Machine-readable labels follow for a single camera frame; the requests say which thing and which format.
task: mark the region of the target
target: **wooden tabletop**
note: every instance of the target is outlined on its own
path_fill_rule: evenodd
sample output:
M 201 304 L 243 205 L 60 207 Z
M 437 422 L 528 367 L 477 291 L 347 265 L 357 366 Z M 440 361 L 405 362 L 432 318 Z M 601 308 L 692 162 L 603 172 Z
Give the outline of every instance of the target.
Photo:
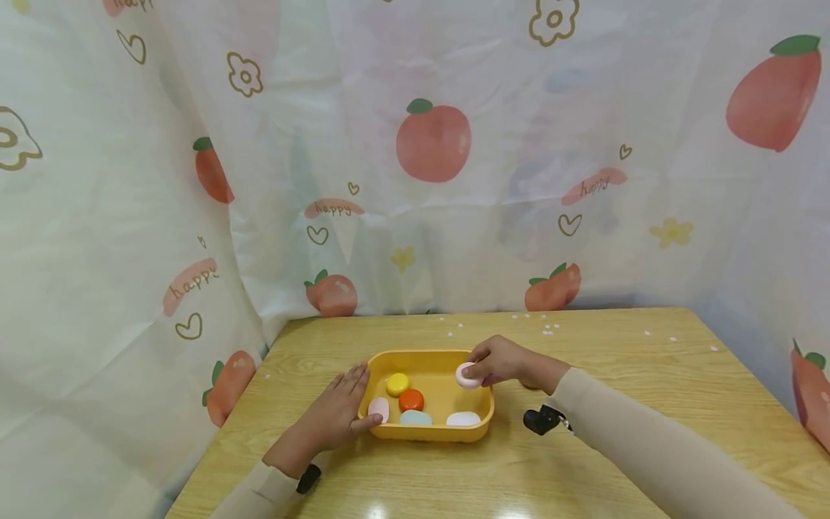
M 542 333 L 546 326 L 553 335 Z M 583 368 L 685 424 L 807 517 L 827 517 L 830 456 L 697 316 L 680 308 L 292 321 L 167 517 L 208 517 L 337 371 L 379 351 L 472 349 L 494 334 Z M 478 443 L 366 435 L 334 454 L 318 487 L 289 517 L 665 517 L 564 428 L 544 437 L 528 431 L 522 414 L 543 399 L 515 381 L 497 386 L 490 432 Z

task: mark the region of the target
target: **person's left hand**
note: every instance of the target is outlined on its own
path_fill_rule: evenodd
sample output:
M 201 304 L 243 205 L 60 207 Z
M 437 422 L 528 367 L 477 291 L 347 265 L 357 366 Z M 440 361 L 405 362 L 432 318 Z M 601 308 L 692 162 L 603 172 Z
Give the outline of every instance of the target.
M 356 418 L 368 382 L 365 362 L 349 373 L 335 376 L 300 419 L 268 449 L 262 461 L 299 478 L 317 454 L 333 450 L 355 434 L 380 425 L 380 414 Z

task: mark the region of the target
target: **pink bottle cap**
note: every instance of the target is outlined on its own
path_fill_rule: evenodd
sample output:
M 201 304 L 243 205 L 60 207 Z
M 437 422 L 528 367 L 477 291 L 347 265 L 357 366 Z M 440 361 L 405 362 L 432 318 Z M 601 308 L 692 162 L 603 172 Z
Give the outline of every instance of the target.
M 458 366 L 456 369 L 456 382 L 464 389 L 475 389 L 484 382 L 484 379 L 468 379 L 466 376 L 462 375 L 461 372 L 467 366 L 475 365 L 475 362 L 465 362 L 464 364 Z

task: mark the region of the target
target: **fabric backdrop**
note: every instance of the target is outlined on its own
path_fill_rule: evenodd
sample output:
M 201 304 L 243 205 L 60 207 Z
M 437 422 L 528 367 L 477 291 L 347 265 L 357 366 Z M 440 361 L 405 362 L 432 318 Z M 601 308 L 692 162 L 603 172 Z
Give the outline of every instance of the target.
M 162 516 L 314 315 L 688 306 L 830 447 L 828 22 L 0 0 L 0 516 Z

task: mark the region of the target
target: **hand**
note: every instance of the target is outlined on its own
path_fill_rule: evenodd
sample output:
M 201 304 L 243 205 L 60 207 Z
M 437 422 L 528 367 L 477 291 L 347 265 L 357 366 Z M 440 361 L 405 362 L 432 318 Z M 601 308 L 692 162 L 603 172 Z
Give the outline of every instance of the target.
M 464 376 L 484 379 L 485 387 L 517 379 L 523 385 L 553 394 L 570 365 L 562 360 L 527 350 L 501 335 L 493 335 L 470 353 Z
M 300 419 L 268 449 L 262 461 L 289 477 L 299 478 L 317 454 L 334 450 L 355 434 L 380 425 L 380 414 L 355 418 L 368 382 L 365 362 L 345 375 L 335 376 Z

